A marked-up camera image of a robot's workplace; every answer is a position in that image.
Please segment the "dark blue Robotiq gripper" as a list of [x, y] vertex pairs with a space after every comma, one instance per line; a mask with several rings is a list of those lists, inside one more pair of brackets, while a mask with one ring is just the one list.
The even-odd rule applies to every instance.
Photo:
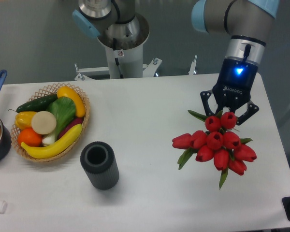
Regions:
[[[223, 108], [235, 112], [247, 103], [246, 112], [238, 117], [236, 125], [242, 125], [259, 111], [259, 107], [251, 99], [251, 88], [258, 67], [250, 63], [226, 58], [223, 61], [217, 83], [213, 90], [202, 91], [200, 97], [206, 116], [215, 116]], [[214, 94], [217, 110], [213, 112], [209, 106], [209, 98]]]

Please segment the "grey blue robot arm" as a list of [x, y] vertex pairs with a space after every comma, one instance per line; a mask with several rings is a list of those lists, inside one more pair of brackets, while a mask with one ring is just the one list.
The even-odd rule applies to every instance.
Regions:
[[[147, 20], [135, 10], [133, 0], [81, 0], [72, 13], [78, 28], [104, 46], [112, 79], [148, 76], [143, 68], [143, 45], [149, 37]], [[241, 125], [258, 111], [250, 91], [276, 17], [277, 0], [200, 0], [192, 8], [191, 23], [197, 31], [225, 32], [231, 40], [217, 83], [203, 91], [205, 114], [215, 114], [208, 100], [214, 97], [217, 111], [247, 110], [238, 117]]]

